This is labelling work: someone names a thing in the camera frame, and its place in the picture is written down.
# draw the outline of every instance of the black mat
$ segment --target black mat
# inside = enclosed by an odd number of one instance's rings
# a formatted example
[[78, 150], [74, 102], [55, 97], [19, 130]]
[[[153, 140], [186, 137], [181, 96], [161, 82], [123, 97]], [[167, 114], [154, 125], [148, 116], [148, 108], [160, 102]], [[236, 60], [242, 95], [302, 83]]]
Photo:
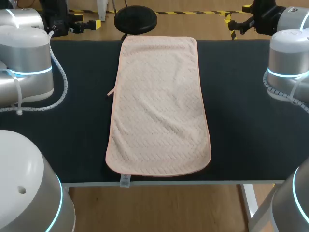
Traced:
[[[203, 100], [212, 158], [202, 171], [149, 180], [284, 180], [308, 156], [309, 115], [270, 98], [263, 85], [269, 41], [199, 41]], [[62, 182], [119, 181], [105, 163], [121, 42], [53, 41], [69, 80], [68, 95], [46, 112], [0, 114], [0, 129], [28, 137]], [[53, 66], [57, 101], [62, 78]]]

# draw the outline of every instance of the cable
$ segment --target cable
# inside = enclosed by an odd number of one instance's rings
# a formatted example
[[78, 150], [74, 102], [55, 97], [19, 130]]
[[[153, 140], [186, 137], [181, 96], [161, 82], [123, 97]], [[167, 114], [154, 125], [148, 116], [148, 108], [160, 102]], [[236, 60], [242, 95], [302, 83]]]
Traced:
[[298, 85], [300, 84], [300, 82], [307, 78], [308, 76], [304, 76], [300, 79], [298, 79], [298, 81], [295, 83], [292, 91], [291, 91], [291, 95], [287, 95], [285, 93], [282, 93], [276, 89], [274, 89], [273, 87], [271, 87], [268, 82], [267, 82], [267, 75], [268, 75], [268, 71], [266, 70], [265, 73], [264, 73], [264, 76], [263, 76], [263, 83], [265, 85], [265, 87], [267, 88], [267, 90], [275, 95], [278, 95], [280, 96], [281, 98], [286, 98], [287, 100], [289, 100], [293, 105], [298, 105], [300, 106], [303, 110], [305, 110], [308, 114], [309, 114], [309, 108], [300, 100], [296, 99], [293, 97], [295, 91], [296, 91], [296, 88], [298, 87]]
[[[49, 34], [48, 34], [48, 37], [49, 37], [49, 40], [52, 38], [54, 32], [51, 31]], [[46, 111], [46, 110], [50, 110], [50, 109], [53, 109], [55, 108], [56, 106], [58, 106], [60, 103], [62, 103], [63, 99], [66, 97], [66, 94], [68, 92], [68, 79], [67, 79], [67, 76], [62, 68], [62, 66], [60, 65], [60, 63], [58, 62], [58, 60], [56, 59], [53, 51], [52, 51], [52, 48], [50, 46], [50, 43], [49, 43], [49, 49], [50, 49], [50, 55], [54, 61], [54, 63], [56, 64], [56, 66], [58, 67], [61, 75], [62, 75], [62, 78], [63, 78], [63, 82], [64, 82], [64, 89], [63, 89], [63, 93], [60, 97], [60, 99], [55, 102], [54, 104], [50, 105], [50, 106], [47, 106], [47, 107], [41, 107], [41, 108], [33, 108], [33, 107], [21, 107], [21, 110], [22, 111]], [[12, 110], [18, 110], [18, 107], [7, 107], [7, 108], [2, 108], [0, 109], [0, 113], [1, 112], [6, 112], [6, 111], [12, 111]]]
[[114, 0], [112, 0], [112, 7], [114, 8], [114, 11], [115, 11], [115, 13], [116, 13], [117, 11], [116, 11], [116, 6], [115, 6]]
[[16, 113], [18, 115], [22, 115], [23, 112], [21, 110], [21, 102], [22, 102], [22, 92], [21, 92], [21, 88], [20, 88], [20, 84], [18, 79], [16, 78], [15, 74], [9, 70], [9, 69], [0, 69], [0, 71], [6, 71], [9, 73], [9, 75], [13, 78], [15, 86], [16, 86], [16, 90], [17, 90], [17, 95], [18, 95], [18, 107], [16, 108]]

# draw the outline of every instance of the black stool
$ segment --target black stool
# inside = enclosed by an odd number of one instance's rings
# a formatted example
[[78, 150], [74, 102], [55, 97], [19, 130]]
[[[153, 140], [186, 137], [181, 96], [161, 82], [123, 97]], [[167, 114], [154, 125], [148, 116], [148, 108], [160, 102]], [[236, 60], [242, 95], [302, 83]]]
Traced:
[[145, 6], [127, 6], [119, 10], [114, 18], [115, 27], [124, 33], [124, 40], [129, 35], [141, 35], [154, 29], [157, 24], [155, 12]]

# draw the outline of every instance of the small hole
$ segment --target small hole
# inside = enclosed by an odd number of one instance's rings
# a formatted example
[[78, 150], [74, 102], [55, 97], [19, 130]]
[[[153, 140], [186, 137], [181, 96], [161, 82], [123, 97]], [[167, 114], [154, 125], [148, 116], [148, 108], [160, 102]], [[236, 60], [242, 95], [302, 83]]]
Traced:
[[18, 188], [18, 192], [19, 192], [20, 194], [25, 194], [25, 193], [26, 193], [26, 189], [25, 189], [24, 186], [18, 186], [17, 188]]

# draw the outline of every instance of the textured towel fabric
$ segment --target textured towel fabric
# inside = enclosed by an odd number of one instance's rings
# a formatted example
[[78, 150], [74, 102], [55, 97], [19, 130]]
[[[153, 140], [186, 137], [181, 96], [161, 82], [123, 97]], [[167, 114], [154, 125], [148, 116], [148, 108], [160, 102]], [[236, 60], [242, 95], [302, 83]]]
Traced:
[[127, 37], [121, 48], [106, 163], [118, 173], [175, 176], [211, 159], [197, 43]]

